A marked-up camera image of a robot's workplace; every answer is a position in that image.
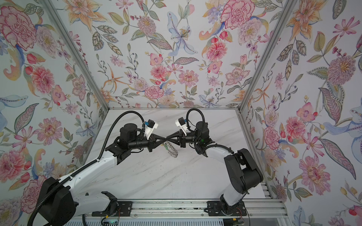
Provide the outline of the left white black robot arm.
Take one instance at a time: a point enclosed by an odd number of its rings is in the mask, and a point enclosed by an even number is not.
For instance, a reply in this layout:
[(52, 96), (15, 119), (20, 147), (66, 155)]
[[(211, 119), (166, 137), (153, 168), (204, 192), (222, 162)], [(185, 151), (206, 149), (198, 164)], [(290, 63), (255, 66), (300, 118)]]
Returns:
[(152, 120), (143, 123), (140, 129), (136, 124), (128, 123), (120, 129), (120, 136), (112, 144), (104, 144), (96, 159), (59, 179), (47, 179), (27, 224), (33, 225), (38, 214), (46, 219), (49, 226), (63, 226), (74, 216), (90, 212), (116, 213), (118, 199), (106, 189), (89, 195), (83, 195), (81, 191), (132, 153), (145, 148), (152, 151), (163, 144), (166, 139), (153, 133), (157, 128), (158, 124)]

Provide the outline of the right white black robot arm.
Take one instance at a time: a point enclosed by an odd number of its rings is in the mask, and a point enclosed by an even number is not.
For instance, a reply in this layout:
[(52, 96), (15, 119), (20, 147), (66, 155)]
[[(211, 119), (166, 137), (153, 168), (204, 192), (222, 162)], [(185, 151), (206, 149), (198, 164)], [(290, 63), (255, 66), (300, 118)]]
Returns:
[(218, 205), (224, 211), (236, 208), (237, 204), (249, 193), (249, 190), (258, 186), (264, 176), (250, 152), (243, 148), (233, 151), (231, 148), (215, 143), (209, 136), (208, 123), (199, 121), (195, 130), (191, 131), (184, 118), (175, 121), (180, 131), (168, 138), (171, 142), (186, 147), (194, 144), (197, 154), (215, 159), (223, 163), (227, 169), (230, 185), (220, 197)]

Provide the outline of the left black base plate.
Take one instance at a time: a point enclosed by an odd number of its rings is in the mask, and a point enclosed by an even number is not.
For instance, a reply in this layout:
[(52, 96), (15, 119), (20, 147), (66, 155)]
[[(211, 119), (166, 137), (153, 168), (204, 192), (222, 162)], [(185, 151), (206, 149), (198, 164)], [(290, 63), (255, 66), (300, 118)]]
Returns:
[(110, 203), (104, 211), (96, 211), (91, 214), (92, 217), (129, 217), (132, 210), (132, 201), (117, 201)]

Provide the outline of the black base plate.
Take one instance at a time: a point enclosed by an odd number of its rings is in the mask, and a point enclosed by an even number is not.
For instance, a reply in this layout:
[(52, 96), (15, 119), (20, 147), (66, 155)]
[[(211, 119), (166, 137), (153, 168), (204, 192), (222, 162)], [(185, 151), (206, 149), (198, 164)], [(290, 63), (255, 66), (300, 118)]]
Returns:
[(232, 206), (224, 201), (208, 201), (206, 204), (204, 212), (210, 217), (244, 217), (248, 215), (243, 201)]
[(92, 217), (129, 217), (132, 210), (132, 201), (117, 201), (110, 203), (104, 211), (96, 211), (91, 214)]

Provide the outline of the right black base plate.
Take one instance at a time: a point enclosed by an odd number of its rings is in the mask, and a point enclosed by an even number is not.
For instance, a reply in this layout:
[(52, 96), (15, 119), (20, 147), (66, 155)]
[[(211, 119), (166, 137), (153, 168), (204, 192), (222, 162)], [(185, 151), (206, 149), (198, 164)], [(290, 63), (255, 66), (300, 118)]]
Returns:
[(244, 217), (248, 215), (243, 201), (232, 206), (224, 201), (208, 201), (206, 204), (204, 212), (210, 217)]

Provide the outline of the aluminium mounting rail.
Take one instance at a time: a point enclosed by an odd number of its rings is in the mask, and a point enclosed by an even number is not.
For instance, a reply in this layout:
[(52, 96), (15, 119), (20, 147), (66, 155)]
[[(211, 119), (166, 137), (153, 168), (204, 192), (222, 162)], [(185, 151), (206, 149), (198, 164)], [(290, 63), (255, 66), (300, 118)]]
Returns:
[[(123, 218), (216, 218), (210, 217), (204, 209), (208, 201), (203, 199), (179, 199), (179, 200), (119, 200), (132, 201), (132, 210), (129, 217)], [(276, 199), (243, 199), (247, 216), (250, 218), (287, 218), (285, 205)], [(96, 211), (77, 211), (75, 216), (88, 215)], [(241, 218), (240, 217), (219, 217), (219, 218)]]

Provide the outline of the left aluminium corner post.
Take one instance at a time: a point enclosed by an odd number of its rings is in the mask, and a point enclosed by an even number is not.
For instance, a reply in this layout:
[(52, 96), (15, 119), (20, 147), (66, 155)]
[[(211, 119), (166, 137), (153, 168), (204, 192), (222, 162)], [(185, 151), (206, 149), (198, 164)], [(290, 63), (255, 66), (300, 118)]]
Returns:
[(90, 85), (90, 88), (92, 89), (94, 95), (96, 96), (98, 103), (105, 110), (107, 114), (110, 109), (109, 105), (104, 100), (104, 97), (101, 94), (100, 89), (96, 85), (96, 82), (94, 81), (91, 72), (89, 71), (85, 61), (83, 60), (83, 57), (80, 55), (78, 51), (77, 45), (74, 43), (73, 39), (71, 38), (69, 31), (65, 27), (53, 3), (51, 1), (40, 1), (40, 4), (44, 8), (45, 12), (49, 14), (51, 22), (54, 24), (54, 27), (60, 34), (60, 37), (64, 40), (66, 46), (69, 48), (72, 58), (74, 59), (74, 61), (82, 71), (83, 75), (85, 76), (85, 79)]

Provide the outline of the aluminium corner post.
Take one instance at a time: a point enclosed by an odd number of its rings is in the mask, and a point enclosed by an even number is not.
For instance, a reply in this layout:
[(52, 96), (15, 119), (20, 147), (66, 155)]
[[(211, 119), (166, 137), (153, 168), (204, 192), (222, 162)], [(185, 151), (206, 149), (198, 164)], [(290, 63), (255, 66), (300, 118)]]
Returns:
[(82, 71), (83, 75), (85, 76), (85, 79), (90, 85), (90, 88), (92, 89), (94, 95), (96, 96), (98, 103), (105, 110), (107, 114), (110, 109), (109, 105), (104, 100), (104, 97), (101, 94), (100, 89), (96, 85), (96, 82), (94, 81), (91, 72), (89, 71), (85, 61), (83, 60), (83, 57), (80, 55), (78, 51), (77, 45), (74, 43), (73, 39), (71, 38), (69, 31), (65, 27), (53, 3), (51, 1), (40, 1), (40, 4), (44, 8), (45, 12), (49, 14), (51, 22), (54, 24), (54, 27), (60, 34), (60, 37), (64, 40), (66, 46), (69, 48), (72, 58), (74, 59), (74, 61)]
[(254, 74), (252, 75), (252, 77), (250, 79), (247, 80), (249, 83), (246, 86), (247, 89), (246, 89), (244, 99), (242, 100), (242, 102), (239, 106), (239, 114), (241, 114), (243, 112), (243, 110), (245, 110), (247, 108), (248, 100), (250, 99), (250, 97), (253, 93), (256, 83), (258, 82), (258, 80), (261, 76), (261, 73), (263, 72), (265, 66), (267, 65), (267, 63), (270, 60), (272, 52), (277, 45), (277, 42), (281, 36), (282, 30), (284, 29), (287, 19), (291, 15), (291, 12), (292, 12), (294, 6), (295, 6), (295, 3), (293, 3), (293, 1), (285, 1), (285, 5), (284, 5), (282, 11), (280, 12), (278, 22), (277, 22), (275, 28), (273, 29), (273, 35), (271, 36), (270, 41), (266, 45), (266, 48), (265, 48), (263, 54), (261, 55), (260, 61), (256, 67)]

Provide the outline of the right aluminium corner post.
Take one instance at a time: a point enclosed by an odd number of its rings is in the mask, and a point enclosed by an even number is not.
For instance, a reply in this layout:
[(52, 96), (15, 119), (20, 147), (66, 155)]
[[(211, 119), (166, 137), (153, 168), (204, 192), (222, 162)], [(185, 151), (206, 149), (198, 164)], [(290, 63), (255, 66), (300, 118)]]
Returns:
[(278, 22), (277, 22), (275, 28), (273, 29), (273, 35), (271, 36), (270, 41), (266, 45), (266, 48), (265, 48), (263, 54), (261, 55), (260, 61), (256, 67), (254, 74), (252, 75), (252, 77), (250, 79), (247, 80), (249, 83), (246, 86), (247, 89), (246, 89), (244, 99), (242, 100), (242, 102), (239, 106), (239, 114), (241, 114), (243, 112), (243, 110), (245, 110), (247, 108), (248, 100), (250, 99), (250, 97), (253, 93), (256, 83), (258, 82), (258, 80), (261, 76), (261, 73), (263, 72), (265, 66), (267, 65), (267, 63), (270, 60), (272, 52), (277, 45), (277, 42), (281, 36), (282, 30), (284, 29), (287, 19), (291, 15), (291, 12), (292, 12), (294, 6), (295, 6), (295, 3), (293, 3), (293, 1), (285, 1), (285, 5), (284, 5), (282, 11), (280, 12)]

